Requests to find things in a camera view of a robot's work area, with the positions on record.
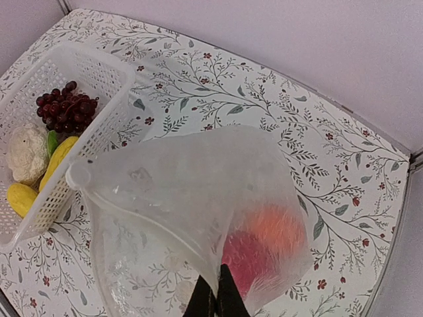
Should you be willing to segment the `white cauliflower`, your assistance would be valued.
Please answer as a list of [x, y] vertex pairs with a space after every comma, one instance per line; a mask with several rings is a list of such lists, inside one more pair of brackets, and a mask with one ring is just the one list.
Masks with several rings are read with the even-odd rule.
[[12, 132], [6, 161], [16, 182], [32, 186], [45, 173], [49, 163], [47, 136], [47, 131], [34, 123]]

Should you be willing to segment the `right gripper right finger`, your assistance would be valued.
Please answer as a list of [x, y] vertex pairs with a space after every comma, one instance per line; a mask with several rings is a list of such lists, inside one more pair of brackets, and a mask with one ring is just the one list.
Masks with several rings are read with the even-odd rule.
[[220, 267], [219, 289], [217, 292], [217, 316], [250, 317], [234, 282], [229, 267]]

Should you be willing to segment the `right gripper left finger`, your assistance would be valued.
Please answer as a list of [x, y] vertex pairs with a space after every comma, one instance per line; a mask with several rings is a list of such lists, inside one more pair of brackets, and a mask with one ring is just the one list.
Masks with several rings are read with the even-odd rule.
[[214, 317], [215, 297], [212, 289], [200, 275], [186, 307], [184, 317]]

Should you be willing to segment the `red bell pepper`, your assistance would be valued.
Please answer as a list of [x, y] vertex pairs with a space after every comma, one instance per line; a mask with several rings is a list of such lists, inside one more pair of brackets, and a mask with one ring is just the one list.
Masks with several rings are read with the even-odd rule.
[[241, 298], [246, 299], [251, 294], [281, 292], [283, 259], [278, 247], [238, 230], [227, 236], [221, 262], [228, 266]]

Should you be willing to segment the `orange mini pumpkin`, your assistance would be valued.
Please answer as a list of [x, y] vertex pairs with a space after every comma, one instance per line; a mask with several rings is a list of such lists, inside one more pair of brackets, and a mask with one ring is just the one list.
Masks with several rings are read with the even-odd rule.
[[248, 214], [245, 226], [271, 253], [284, 260], [298, 256], [307, 245], [303, 221], [280, 205], [261, 205]]

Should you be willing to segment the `clear zip top bag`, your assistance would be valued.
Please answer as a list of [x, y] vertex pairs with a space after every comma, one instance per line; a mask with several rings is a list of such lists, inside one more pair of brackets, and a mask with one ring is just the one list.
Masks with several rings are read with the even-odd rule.
[[[306, 217], [288, 162], [271, 133], [247, 125], [150, 139], [80, 158], [65, 174], [91, 216], [91, 259], [109, 316], [163, 316], [171, 308], [148, 278], [154, 268], [201, 275], [217, 302], [223, 247], [264, 204]], [[249, 314], [282, 296], [313, 262], [309, 237], [282, 260], [280, 293], [242, 299]]]

